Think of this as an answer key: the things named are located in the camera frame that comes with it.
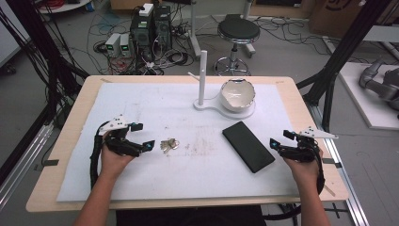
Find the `person's dark clothed lap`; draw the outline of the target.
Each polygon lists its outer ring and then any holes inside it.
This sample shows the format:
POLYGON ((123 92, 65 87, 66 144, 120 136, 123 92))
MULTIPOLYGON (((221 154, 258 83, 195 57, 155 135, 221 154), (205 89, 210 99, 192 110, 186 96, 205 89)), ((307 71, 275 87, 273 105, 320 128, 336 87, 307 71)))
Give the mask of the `person's dark clothed lap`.
POLYGON ((267 226, 259 205, 119 210, 117 226, 267 226))

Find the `grey power supply unit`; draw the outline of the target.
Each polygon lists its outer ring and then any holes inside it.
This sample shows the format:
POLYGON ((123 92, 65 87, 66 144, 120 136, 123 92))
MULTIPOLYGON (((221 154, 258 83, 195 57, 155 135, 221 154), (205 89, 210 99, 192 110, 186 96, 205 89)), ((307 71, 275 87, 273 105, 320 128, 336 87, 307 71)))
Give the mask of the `grey power supply unit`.
POLYGON ((132 55, 130 36, 127 33, 120 35, 120 52, 123 57, 132 55))
POLYGON ((105 47, 110 57, 117 57, 120 54, 120 34, 112 34, 105 42, 105 47))

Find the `black phone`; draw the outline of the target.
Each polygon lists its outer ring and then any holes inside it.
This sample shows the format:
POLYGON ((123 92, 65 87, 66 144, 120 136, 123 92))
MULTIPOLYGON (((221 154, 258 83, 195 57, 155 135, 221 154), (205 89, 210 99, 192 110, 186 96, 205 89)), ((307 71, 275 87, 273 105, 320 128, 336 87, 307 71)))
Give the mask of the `black phone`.
POLYGON ((275 157, 242 121, 224 129, 222 134, 252 173, 262 170, 275 161, 275 157))

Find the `white bowl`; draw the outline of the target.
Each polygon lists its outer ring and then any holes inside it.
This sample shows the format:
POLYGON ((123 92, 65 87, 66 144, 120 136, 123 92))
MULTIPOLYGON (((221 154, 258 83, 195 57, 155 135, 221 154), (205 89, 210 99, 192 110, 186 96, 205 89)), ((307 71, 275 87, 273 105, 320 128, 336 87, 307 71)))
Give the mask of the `white bowl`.
POLYGON ((233 78, 225 82, 219 92, 220 103, 234 113, 249 109, 256 96, 254 86, 244 78, 233 78))

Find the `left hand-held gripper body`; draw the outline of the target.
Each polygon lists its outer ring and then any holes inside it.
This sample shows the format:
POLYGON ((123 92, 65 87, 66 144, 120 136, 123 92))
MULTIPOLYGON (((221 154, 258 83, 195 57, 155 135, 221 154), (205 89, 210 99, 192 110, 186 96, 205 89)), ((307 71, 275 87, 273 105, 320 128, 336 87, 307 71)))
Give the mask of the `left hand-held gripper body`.
POLYGON ((126 138, 129 129, 129 124, 122 115, 117 116, 111 121, 106 121, 99 129, 99 136, 107 135, 104 143, 109 150, 118 155, 131 155, 133 157, 140 156, 140 145, 129 141, 126 138))

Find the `person's left hand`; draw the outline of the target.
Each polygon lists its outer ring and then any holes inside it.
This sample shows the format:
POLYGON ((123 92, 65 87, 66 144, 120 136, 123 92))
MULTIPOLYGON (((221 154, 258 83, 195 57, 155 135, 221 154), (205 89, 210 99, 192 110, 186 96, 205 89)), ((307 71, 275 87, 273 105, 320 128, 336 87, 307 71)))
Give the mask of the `person's left hand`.
POLYGON ((104 143, 101 153, 101 172, 100 177, 106 180, 116 181, 128 164, 134 159, 130 155, 118 155, 109 150, 104 143))

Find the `black computer tower white top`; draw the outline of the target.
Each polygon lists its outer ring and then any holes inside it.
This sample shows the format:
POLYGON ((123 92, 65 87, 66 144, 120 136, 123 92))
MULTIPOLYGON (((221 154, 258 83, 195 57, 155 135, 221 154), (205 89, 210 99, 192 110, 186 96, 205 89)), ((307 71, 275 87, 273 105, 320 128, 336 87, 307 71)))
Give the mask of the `black computer tower white top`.
POLYGON ((136 58, 143 61, 153 61, 153 8, 154 5, 151 3, 135 8, 130 26, 136 58))

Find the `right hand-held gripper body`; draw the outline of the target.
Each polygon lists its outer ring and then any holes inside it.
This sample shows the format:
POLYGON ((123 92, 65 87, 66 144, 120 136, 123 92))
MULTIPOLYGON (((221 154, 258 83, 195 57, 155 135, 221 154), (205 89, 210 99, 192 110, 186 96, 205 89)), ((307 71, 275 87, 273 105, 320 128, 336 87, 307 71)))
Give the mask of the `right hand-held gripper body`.
POLYGON ((311 162, 316 157, 320 157, 320 148, 316 141, 317 138, 336 139, 337 136, 309 126, 296 133, 295 147, 281 145, 279 155, 297 162, 311 162))

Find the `black round stool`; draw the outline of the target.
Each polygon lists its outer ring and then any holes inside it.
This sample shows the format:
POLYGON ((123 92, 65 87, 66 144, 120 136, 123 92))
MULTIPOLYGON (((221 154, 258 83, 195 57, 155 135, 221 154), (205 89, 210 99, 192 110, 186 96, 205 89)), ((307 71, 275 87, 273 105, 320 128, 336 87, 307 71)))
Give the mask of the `black round stool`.
POLYGON ((237 57, 238 46, 242 44, 251 44, 261 35, 260 28, 238 14, 228 14, 225 19, 218 24, 218 36, 232 43, 232 49, 229 56, 219 58, 213 69, 216 75, 250 75, 250 70, 246 62, 237 57))

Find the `white table mat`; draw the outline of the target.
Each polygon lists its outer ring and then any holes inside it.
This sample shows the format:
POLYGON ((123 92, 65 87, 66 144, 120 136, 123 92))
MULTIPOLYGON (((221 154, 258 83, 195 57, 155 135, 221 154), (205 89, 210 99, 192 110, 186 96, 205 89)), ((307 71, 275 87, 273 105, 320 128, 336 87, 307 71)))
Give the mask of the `white table mat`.
POLYGON ((113 200, 296 196, 295 181, 282 158, 252 172, 222 134, 233 120, 212 109, 195 109, 198 92, 196 84, 101 85, 72 151, 58 200, 87 198, 93 138, 102 123, 117 116, 142 123, 142 130, 127 136, 133 142, 175 138, 179 145, 168 152, 154 147, 134 159, 119 177, 113 200))

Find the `bunch of silver keys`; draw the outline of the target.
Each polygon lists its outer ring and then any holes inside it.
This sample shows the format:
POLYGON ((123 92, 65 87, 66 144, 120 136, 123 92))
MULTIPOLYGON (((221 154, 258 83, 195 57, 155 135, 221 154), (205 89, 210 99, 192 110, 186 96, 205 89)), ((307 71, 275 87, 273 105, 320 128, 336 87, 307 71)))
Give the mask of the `bunch of silver keys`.
POLYGON ((180 141, 176 138, 169 138, 167 140, 162 140, 160 143, 160 148, 163 153, 167 153, 169 150, 176 150, 180 145, 180 141))

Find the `aluminium rail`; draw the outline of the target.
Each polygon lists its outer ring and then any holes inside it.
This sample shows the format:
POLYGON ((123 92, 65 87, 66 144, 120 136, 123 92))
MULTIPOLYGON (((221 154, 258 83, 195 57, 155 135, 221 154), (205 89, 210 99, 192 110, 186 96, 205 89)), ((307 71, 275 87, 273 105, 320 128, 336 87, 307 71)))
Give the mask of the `aluminium rail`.
POLYGON ((39 131, 34 133, 34 136, 30 138, 27 146, 23 148, 22 155, 18 158, 4 183, 0 185, 0 212, 2 212, 7 205, 9 199, 33 165, 53 131, 53 123, 43 125, 39 131))
POLYGON ((331 155, 334 163, 336 164, 337 171, 339 172, 341 178, 343 179, 343 184, 348 191, 348 199, 344 201, 346 209, 353 221, 355 226, 370 226, 367 217, 362 209, 362 206, 359 202, 358 196, 352 183, 349 179, 349 176, 344 167, 342 158, 340 157, 339 151, 335 145, 333 138, 325 138, 325 144, 327 145, 327 151, 331 155))

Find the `white floor board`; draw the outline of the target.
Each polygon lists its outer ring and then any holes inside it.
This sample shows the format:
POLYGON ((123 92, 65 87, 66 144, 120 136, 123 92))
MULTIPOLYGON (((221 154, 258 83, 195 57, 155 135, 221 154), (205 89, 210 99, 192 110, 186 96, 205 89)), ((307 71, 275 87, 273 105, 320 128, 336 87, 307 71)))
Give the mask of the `white floor board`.
POLYGON ((359 85, 361 73, 367 67, 369 64, 347 62, 340 71, 340 78, 369 128, 399 131, 399 111, 359 85))

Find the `person's right hand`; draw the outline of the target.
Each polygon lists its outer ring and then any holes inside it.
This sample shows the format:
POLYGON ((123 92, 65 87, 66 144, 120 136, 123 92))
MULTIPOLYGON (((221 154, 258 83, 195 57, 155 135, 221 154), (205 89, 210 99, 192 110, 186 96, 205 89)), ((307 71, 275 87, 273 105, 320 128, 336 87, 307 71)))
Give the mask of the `person's right hand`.
POLYGON ((292 159, 283 158, 290 168, 295 182, 300 185, 316 185, 319 175, 319 167, 316 160, 311 162, 296 162, 292 159))

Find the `black metal frame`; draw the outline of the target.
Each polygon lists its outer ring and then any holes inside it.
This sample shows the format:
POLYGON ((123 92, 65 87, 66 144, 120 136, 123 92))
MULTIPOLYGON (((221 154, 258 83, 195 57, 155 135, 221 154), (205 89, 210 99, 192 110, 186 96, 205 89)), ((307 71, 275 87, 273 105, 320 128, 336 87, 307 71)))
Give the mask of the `black metal frame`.
POLYGON ((321 97, 325 96, 321 126, 327 132, 330 128, 335 80, 346 61, 352 56, 390 2, 391 0, 366 0, 359 15, 344 34, 322 70, 296 84, 298 89, 311 85, 310 90, 303 95, 304 102, 310 107, 318 106, 321 97))

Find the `white metal stand leg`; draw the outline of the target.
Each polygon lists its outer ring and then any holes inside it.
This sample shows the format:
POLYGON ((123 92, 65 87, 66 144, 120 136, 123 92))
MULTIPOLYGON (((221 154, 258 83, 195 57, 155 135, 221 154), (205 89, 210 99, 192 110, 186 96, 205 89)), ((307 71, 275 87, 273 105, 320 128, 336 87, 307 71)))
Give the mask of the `white metal stand leg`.
POLYGON ((200 45, 196 36, 196 4, 197 0, 190 0, 190 30, 188 32, 191 46, 194 51, 195 58, 200 58, 201 50, 200 45))

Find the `white stand with post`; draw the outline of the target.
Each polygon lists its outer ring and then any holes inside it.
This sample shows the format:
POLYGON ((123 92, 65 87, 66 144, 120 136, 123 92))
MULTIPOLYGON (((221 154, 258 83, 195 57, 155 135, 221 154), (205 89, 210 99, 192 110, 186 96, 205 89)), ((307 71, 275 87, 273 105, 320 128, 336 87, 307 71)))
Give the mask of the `white stand with post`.
POLYGON ((220 115, 232 119, 232 120, 243 120, 247 119, 253 115, 256 108, 256 102, 254 100, 254 104, 244 112, 234 113, 230 110, 226 109, 219 100, 219 92, 214 98, 206 99, 205 94, 205 85, 206 85, 206 66, 207 66, 207 52, 205 50, 201 50, 200 61, 199 61, 199 75, 194 75, 193 73, 189 73, 190 76, 199 81, 199 98, 193 103, 195 109, 199 111, 203 110, 214 110, 218 112, 220 115))

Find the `brown cardboard box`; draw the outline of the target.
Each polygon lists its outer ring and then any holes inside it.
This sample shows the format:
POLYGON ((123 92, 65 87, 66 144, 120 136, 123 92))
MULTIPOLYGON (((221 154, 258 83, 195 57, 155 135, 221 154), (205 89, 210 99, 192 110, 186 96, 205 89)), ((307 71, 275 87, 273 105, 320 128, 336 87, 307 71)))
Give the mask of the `brown cardboard box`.
POLYGON ((309 19, 312 34, 342 38, 368 0, 316 0, 309 19))

